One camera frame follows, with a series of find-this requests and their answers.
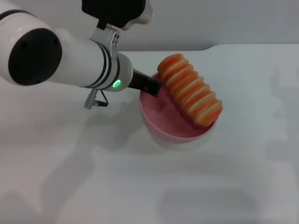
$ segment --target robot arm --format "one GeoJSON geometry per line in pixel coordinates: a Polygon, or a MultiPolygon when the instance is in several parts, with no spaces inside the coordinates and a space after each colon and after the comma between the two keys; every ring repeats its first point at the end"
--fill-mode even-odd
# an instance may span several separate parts
{"type": "Polygon", "coordinates": [[[99,18],[91,39],[80,39],[65,29],[53,30],[27,11],[0,0],[0,76],[18,85],[44,81],[92,89],[85,107],[106,106],[95,101],[97,91],[122,91],[127,87],[157,96],[161,84],[134,70],[117,52],[120,32],[134,23],[151,20],[147,0],[82,0],[84,12],[99,18]]]}

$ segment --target orange striped toy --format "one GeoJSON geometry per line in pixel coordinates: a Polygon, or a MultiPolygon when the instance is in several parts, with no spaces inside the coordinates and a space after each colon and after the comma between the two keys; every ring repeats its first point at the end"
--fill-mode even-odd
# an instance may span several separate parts
{"type": "Polygon", "coordinates": [[[165,87],[195,124],[209,126],[222,112],[222,102],[182,54],[165,58],[158,66],[165,87]]]}

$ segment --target white tabletop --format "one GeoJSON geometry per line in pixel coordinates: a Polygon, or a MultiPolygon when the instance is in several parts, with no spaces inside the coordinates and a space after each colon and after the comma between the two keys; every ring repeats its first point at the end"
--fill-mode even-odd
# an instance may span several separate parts
{"type": "MultiPolygon", "coordinates": [[[[154,74],[173,52],[125,52],[154,74]]],[[[299,45],[182,52],[222,99],[208,143],[149,136],[139,92],[0,81],[1,224],[298,223],[299,45]]]]}

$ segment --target pink plastic bowl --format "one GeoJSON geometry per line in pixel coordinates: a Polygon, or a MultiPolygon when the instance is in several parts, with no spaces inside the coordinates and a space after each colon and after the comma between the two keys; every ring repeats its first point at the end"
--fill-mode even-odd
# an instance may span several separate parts
{"type": "MultiPolygon", "coordinates": [[[[159,75],[155,74],[153,78],[159,80],[159,75]]],[[[215,123],[209,127],[195,125],[163,86],[158,97],[140,93],[140,110],[151,135],[167,143],[184,144],[203,137],[207,139],[215,126],[215,123]]]]}

